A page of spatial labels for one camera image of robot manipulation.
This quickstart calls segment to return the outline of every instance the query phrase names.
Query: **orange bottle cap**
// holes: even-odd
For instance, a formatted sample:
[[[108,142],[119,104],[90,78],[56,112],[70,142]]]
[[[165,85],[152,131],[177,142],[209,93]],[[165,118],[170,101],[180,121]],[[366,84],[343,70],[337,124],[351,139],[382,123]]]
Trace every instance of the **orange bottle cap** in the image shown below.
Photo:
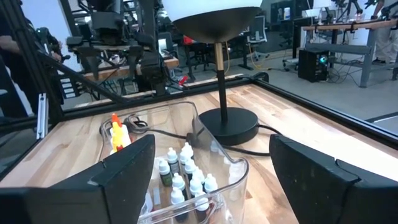
[[[116,122],[119,125],[120,128],[122,127],[122,123],[120,122],[120,119],[119,119],[117,114],[112,114],[111,121],[112,121],[112,123]]]

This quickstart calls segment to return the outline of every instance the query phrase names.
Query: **concrete floor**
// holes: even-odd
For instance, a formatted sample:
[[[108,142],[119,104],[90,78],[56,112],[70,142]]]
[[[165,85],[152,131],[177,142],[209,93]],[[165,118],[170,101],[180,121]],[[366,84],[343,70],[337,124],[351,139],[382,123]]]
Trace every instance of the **concrete floor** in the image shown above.
[[[261,72],[258,69],[249,71],[240,68],[236,66],[239,63],[241,63],[240,60],[232,61],[228,74],[255,74]],[[343,68],[340,65],[335,66],[337,70],[340,70],[341,75],[343,75],[343,72],[354,72],[351,74],[352,78],[346,77],[344,81],[343,78],[340,78],[338,82],[343,82],[339,84],[328,82],[310,83],[298,78],[293,66],[291,66],[291,72],[282,71],[282,58],[265,60],[262,63],[262,68],[277,69],[266,71],[270,76],[270,84],[359,119],[365,120],[398,111],[398,104],[396,103],[398,82],[390,80],[392,76],[391,70],[372,73],[368,81],[368,87],[359,88],[355,82],[359,84],[361,71],[354,72],[359,70],[359,68],[350,68],[347,65]],[[215,72],[203,72],[202,67],[198,67],[194,75],[198,80],[206,80],[214,77]],[[398,134],[398,119],[386,120],[375,123],[375,125]]]

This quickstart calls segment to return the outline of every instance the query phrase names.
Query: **white lamp shade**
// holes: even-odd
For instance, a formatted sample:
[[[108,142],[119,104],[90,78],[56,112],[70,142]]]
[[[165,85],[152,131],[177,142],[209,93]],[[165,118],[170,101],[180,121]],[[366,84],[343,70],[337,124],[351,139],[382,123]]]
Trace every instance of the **white lamp shade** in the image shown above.
[[[163,0],[170,20],[240,7],[260,7],[262,0]]]

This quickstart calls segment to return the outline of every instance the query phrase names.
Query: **workbench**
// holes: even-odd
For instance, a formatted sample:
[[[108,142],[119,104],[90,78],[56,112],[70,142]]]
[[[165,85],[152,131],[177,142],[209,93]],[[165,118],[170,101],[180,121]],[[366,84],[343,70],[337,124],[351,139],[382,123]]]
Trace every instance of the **workbench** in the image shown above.
[[[261,124],[276,128],[287,137],[316,150],[398,180],[398,151],[257,85],[229,88],[226,94],[228,106],[255,112]],[[145,105],[139,109],[181,101],[194,102],[199,113],[220,105],[218,92],[209,92]],[[179,111],[173,116],[182,114],[183,111]],[[110,116],[111,113],[106,113],[59,123],[0,182],[0,187],[48,187],[98,162],[105,153],[101,150],[103,140],[98,130],[101,123]],[[237,147],[268,152],[271,134],[268,130],[260,129],[254,139]],[[270,157],[247,156],[237,152],[230,152],[230,156],[245,157],[250,165],[243,223],[298,223],[276,177]]]
[[[347,54],[355,54],[355,55],[363,55],[364,61],[363,63],[350,63],[350,66],[362,68],[361,81],[359,87],[366,88],[368,85],[368,80],[371,72],[375,72],[378,70],[386,70],[389,68],[398,67],[398,63],[394,63],[392,65],[385,66],[377,66],[376,68],[372,68],[372,60],[376,43],[376,31],[378,28],[382,27],[395,27],[397,25],[397,19],[391,19],[388,21],[358,21],[352,23],[336,23],[336,24],[327,24],[327,25],[313,25],[303,27],[304,31],[307,31],[307,40],[308,37],[311,37],[318,30],[349,30],[354,32],[358,29],[368,29],[368,41],[366,45],[343,45],[336,44],[336,37],[332,38],[331,44],[319,44],[319,43],[307,43],[305,44],[306,49],[317,49],[317,50],[328,50],[334,53],[347,53]]]
[[[177,68],[180,65],[178,59],[175,57],[164,60],[164,63],[166,64],[168,69]],[[111,78],[125,78],[128,75],[129,75],[129,66],[122,66],[120,68],[114,68],[98,72],[98,80],[100,81],[108,79],[109,76],[112,76]],[[84,74],[84,77],[91,81],[96,81],[93,73],[91,72]]]

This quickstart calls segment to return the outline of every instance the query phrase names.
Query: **red object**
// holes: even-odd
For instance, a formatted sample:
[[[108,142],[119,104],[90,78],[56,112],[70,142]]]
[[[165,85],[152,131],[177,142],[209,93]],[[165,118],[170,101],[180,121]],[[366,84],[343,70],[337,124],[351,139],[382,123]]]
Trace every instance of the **red object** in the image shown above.
[[[179,85],[183,85],[185,83],[185,81],[187,81],[187,76],[184,75],[184,77],[182,77],[182,79],[178,82]]]
[[[112,114],[112,123],[113,122],[116,122],[119,125],[120,128],[122,127],[122,123],[120,122],[120,119],[117,116],[117,114]]]
[[[187,37],[186,35],[183,37],[183,43],[184,44],[193,44],[193,40],[189,37]]]

